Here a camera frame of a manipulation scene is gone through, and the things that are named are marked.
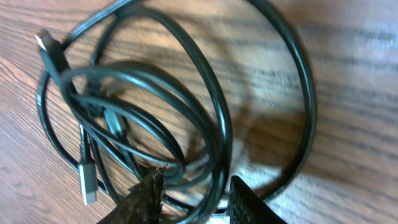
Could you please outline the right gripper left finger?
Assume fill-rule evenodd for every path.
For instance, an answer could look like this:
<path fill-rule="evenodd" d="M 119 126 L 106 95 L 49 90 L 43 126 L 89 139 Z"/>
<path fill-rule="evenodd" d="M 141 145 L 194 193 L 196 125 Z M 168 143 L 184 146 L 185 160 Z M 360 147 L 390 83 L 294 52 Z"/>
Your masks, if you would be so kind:
<path fill-rule="evenodd" d="M 154 224 L 160 222 L 164 169 L 158 168 L 129 189 L 129 194 L 98 224 Z"/>

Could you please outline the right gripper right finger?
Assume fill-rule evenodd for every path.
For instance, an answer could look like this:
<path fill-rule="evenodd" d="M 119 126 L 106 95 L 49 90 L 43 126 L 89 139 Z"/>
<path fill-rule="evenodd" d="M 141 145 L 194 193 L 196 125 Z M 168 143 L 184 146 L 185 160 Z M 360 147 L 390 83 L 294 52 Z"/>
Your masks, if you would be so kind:
<path fill-rule="evenodd" d="M 230 224 L 286 224 L 238 176 L 231 177 L 226 209 Z"/>

